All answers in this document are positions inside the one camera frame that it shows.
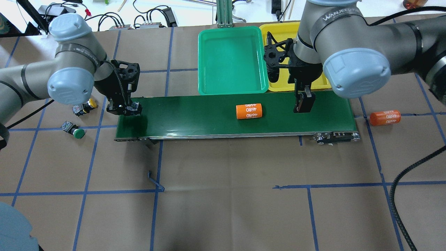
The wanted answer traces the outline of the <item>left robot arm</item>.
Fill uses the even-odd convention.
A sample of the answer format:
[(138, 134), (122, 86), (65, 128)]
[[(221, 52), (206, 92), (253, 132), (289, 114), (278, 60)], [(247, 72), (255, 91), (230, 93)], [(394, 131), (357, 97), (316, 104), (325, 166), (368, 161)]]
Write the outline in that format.
[(0, 71), (1, 148), (9, 140), (5, 124), (28, 102), (52, 98), (64, 105), (81, 105), (96, 88), (107, 97), (109, 113), (142, 112), (142, 105), (131, 100), (140, 76), (138, 63), (109, 59), (91, 27), (76, 13), (54, 18), (49, 32), (58, 43), (54, 59)]

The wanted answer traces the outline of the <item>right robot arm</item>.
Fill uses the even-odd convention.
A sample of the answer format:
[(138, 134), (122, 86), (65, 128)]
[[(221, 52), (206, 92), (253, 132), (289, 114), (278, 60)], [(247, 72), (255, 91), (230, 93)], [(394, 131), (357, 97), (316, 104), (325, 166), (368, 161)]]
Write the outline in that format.
[(393, 18), (368, 24), (355, 0), (306, 1), (296, 38), (277, 42), (267, 33), (269, 81), (288, 69), (295, 113), (311, 111), (311, 84), (322, 74), (336, 95), (352, 99), (381, 89), (392, 75), (417, 73), (444, 104), (445, 16), (384, 24)]

